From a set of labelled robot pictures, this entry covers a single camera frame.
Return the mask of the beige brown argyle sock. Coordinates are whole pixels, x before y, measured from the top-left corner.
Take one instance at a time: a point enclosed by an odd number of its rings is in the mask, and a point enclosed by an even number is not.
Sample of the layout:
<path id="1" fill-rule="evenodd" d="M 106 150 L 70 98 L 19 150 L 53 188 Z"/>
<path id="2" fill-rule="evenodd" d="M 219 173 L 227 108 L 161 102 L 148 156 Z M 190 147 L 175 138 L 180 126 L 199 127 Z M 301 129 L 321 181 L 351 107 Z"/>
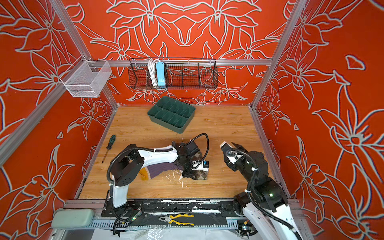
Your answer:
<path id="1" fill-rule="evenodd" d="M 195 162 L 195 161 L 205 161 L 203 160 L 203 154 L 201 152 L 197 152 L 193 158 L 192 158 L 192 162 Z M 194 171 L 193 170 L 193 175 L 192 175 L 192 179 L 193 180 L 207 180 L 208 178 L 208 172 L 203 172 L 203 171 Z"/>

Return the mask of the purple yellow blue sock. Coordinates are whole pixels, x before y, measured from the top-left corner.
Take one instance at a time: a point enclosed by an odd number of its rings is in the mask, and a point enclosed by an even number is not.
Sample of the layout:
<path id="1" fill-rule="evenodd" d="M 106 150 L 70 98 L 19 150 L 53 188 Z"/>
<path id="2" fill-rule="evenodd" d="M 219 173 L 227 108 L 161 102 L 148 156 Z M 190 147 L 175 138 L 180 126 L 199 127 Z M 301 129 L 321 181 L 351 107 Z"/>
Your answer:
<path id="1" fill-rule="evenodd" d="M 156 165 L 150 165 L 142 168 L 139 171 L 139 175 L 143 181 L 149 181 L 163 172 L 170 170 L 179 170 L 179 166 L 175 163 L 162 163 Z"/>

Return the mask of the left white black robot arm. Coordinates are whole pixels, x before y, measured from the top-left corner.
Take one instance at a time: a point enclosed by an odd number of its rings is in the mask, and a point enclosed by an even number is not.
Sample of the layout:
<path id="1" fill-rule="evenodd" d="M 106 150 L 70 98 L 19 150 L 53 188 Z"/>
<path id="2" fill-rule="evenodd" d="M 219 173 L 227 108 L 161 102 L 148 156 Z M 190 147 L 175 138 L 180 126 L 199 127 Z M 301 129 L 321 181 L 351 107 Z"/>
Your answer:
<path id="1" fill-rule="evenodd" d="M 181 171 L 182 178 L 205 180 L 209 173 L 206 160 L 210 140 L 206 133 L 187 143 L 172 142 L 164 148 L 148 149 L 135 144 L 127 146 L 113 160 L 107 170 L 110 201 L 117 209 L 127 204 L 129 185 L 141 175 L 151 180 L 163 172 Z"/>

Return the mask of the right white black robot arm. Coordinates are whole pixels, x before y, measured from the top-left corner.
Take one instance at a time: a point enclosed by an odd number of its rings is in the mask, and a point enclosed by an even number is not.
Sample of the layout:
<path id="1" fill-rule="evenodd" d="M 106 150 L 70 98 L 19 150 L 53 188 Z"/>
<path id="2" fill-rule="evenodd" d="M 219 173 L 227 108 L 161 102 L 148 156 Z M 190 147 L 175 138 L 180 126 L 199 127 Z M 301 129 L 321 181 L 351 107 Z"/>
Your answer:
<path id="1" fill-rule="evenodd" d="M 287 196 L 269 176 L 263 153 L 227 142 L 220 148 L 226 165 L 247 180 L 245 190 L 234 197 L 235 212 L 245 216 L 264 240 L 301 240 Z"/>

